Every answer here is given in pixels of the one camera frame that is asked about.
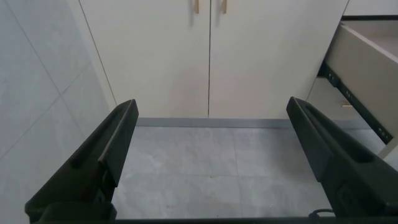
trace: gray baseboard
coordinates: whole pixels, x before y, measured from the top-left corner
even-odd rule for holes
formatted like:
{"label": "gray baseboard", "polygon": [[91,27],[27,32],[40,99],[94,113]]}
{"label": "gray baseboard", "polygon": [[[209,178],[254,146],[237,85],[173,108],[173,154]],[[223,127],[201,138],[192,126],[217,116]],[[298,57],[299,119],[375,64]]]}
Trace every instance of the gray baseboard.
{"label": "gray baseboard", "polygon": [[[334,121],[344,129],[370,129],[365,121]],[[197,128],[293,128],[289,119],[138,118],[137,126]]]}

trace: wooden handle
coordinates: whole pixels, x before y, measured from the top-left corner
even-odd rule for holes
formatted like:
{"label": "wooden handle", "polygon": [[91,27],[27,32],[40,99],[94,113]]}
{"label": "wooden handle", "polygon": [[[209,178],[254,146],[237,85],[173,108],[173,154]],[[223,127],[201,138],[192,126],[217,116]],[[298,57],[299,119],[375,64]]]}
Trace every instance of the wooden handle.
{"label": "wooden handle", "polygon": [[227,0],[223,0],[221,3],[221,8],[223,8],[223,14],[226,14],[226,5],[227,5]]}
{"label": "wooden handle", "polygon": [[346,100],[343,100],[343,101],[341,102],[341,106],[342,106],[342,107],[353,107],[353,105],[351,105],[351,103],[349,103],[349,102],[346,101]]}
{"label": "wooden handle", "polygon": [[195,13],[199,14],[199,0],[195,0]]}

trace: cabinet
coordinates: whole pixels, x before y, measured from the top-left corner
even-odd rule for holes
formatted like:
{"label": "cabinet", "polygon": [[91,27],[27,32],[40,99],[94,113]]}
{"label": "cabinet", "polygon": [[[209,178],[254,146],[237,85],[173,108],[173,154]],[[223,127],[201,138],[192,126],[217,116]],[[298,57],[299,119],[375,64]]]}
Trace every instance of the cabinet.
{"label": "cabinet", "polygon": [[306,99],[347,2],[81,1],[117,103],[135,98],[140,117],[254,119]]}
{"label": "cabinet", "polygon": [[210,2],[82,0],[117,104],[140,117],[207,118]]}
{"label": "cabinet", "polygon": [[306,99],[347,0],[213,1],[211,118],[287,118]]}

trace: open drawer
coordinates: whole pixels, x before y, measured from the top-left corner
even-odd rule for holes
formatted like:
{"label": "open drawer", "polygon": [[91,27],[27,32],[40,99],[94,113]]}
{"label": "open drawer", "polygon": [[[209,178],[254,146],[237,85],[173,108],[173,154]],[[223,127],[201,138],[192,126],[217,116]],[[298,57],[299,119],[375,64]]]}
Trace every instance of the open drawer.
{"label": "open drawer", "polygon": [[333,121],[363,121],[361,115],[348,103],[344,95],[326,78],[315,79],[307,102]]}
{"label": "open drawer", "polygon": [[386,144],[398,134],[398,21],[343,21],[320,72]]}

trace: wall tile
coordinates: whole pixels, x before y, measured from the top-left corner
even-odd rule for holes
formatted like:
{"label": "wall tile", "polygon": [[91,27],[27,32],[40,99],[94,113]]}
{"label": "wall tile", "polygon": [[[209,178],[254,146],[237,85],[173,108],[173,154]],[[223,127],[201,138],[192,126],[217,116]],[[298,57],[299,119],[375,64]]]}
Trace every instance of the wall tile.
{"label": "wall tile", "polygon": [[90,62],[66,1],[7,0],[60,92]]}
{"label": "wall tile", "polygon": [[92,64],[62,94],[87,138],[110,113]]}
{"label": "wall tile", "polygon": [[27,223],[24,204],[82,142],[59,98],[0,160],[0,223]]}
{"label": "wall tile", "polygon": [[55,101],[58,92],[11,10],[0,1],[0,156]]}

